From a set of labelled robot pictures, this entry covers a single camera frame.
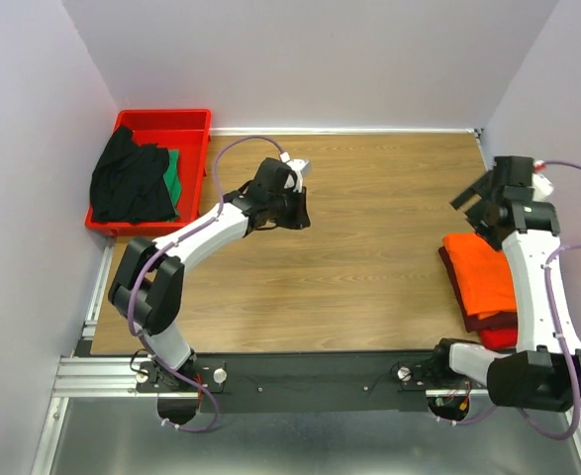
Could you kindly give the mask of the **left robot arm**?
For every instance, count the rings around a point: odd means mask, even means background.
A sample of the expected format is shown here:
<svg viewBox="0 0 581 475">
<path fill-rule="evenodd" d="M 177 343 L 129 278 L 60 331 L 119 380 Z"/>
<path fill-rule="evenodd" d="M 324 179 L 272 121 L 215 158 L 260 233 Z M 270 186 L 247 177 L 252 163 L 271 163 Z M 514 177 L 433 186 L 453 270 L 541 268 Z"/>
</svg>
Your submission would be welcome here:
<svg viewBox="0 0 581 475">
<path fill-rule="evenodd" d="M 175 323 L 185 275 L 223 246 L 270 224 L 303 230 L 311 225 L 305 178 L 312 164 L 286 152 L 266 158 L 254 177 L 225 194 L 202 218 L 163 237 L 128 243 L 108 301 L 128 321 L 164 370 L 192 377 L 195 352 Z"/>
</svg>

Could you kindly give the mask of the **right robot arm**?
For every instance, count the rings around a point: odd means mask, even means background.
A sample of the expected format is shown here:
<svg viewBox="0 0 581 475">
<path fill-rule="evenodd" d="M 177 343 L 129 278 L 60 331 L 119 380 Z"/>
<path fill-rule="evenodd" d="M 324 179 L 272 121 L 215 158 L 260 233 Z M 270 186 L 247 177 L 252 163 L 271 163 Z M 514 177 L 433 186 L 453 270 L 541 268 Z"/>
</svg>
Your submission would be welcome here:
<svg viewBox="0 0 581 475">
<path fill-rule="evenodd" d="M 518 307 L 515 352 L 444 338 L 434 350 L 436 371 L 484 386 L 492 403 L 521 410 L 566 412 L 581 400 L 581 341 L 567 308 L 555 207 L 544 165 L 531 157 L 501 155 L 492 168 L 451 201 L 470 198 L 465 213 L 473 230 L 508 260 Z"/>
</svg>

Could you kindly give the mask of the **orange t-shirt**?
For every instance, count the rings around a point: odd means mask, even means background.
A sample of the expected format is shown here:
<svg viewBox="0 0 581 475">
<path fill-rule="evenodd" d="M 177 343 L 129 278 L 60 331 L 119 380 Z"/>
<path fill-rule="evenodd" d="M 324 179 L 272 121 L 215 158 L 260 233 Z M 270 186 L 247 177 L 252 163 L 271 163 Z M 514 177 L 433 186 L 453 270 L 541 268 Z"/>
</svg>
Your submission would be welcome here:
<svg viewBox="0 0 581 475">
<path fill-rule="evenodd" d="M 487 320 L 517 311 L 512 274 L 502 251 L 477 234 L 449 234 L 442 243 L 467 316 Z"/>
</svg>

